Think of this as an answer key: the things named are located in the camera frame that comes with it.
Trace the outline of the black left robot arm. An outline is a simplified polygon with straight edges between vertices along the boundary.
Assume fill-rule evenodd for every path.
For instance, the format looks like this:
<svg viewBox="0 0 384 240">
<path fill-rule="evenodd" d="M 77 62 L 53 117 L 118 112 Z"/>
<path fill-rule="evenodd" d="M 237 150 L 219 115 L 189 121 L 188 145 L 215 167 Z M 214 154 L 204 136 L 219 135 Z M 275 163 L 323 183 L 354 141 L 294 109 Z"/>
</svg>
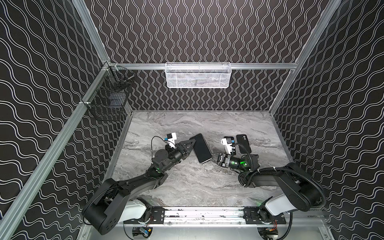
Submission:
<svg viewBox="0 0 384 240">
<path fill-rule="evenodd" d="M 191 139 L 156 151 L 151 166 L 144 174 L 122 181 L 105 180 L 82 210 L 87 225 L 93 226 L 101 235 L 109 233 L 118 223 L 150 219 L 150 204 L 136 197 L 141 193 L 160 187 L 168 177 L 167 171 L 185 160 L 196 143 Z"/>
</svg>

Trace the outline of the black smartphone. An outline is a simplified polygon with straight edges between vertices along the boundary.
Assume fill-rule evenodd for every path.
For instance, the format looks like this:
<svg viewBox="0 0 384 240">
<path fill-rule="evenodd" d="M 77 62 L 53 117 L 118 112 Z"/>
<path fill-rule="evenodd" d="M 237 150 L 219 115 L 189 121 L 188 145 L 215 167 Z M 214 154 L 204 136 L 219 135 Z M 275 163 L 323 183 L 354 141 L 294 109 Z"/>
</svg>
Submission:
<svg viewBox="0 0 384 240">
<path fill-rule="evenodd" d="M 191 138 L 189 140 L 195 140 L 195 144 L 193 146 L 194 153 L 198 159 L 198 162 L 200 164 L 204 164 L 206 162 L 209 162 L 213 155 L 211 153 L 211 150 L 203 136 L 203 134 L 199 133 Z"/>
</svg>

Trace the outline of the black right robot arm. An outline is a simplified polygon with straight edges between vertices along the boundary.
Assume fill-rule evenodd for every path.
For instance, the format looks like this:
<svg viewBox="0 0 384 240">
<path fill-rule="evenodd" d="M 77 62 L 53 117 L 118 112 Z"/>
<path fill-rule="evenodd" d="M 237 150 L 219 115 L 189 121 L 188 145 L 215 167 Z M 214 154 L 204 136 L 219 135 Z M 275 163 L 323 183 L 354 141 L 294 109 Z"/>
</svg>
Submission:
<svg viewBox="0 0 384 240">
<path fill-rule="evenodd" d="M 214 155 L 213 162 L 238 173 L 238 181 L 245 188 L 281 189 L 280 195 L 268 198 L 259 206 L 257 216 L 263 222 L 270 222 L 283 212 L 321 208 L 327 202 L 323 187 L 295 163 L 261 169 L 258 155 L 237 158 L 224 153 Z"/>
</svg>

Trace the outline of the black phone case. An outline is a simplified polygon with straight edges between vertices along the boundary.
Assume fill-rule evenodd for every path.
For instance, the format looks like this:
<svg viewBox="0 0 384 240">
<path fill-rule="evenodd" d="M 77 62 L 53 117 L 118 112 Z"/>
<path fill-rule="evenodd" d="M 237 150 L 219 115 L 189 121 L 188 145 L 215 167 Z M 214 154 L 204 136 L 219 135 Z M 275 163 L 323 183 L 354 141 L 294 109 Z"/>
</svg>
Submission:
<svg viewBox="0 0 384 240">
<path fill-rule="evenodd" d="M 239 144 L 239 150 L 241 154 L 251 153 L 251 146 L 248 136 L 245 134 L 236 135 L 237 143 Z"/>
</svg>

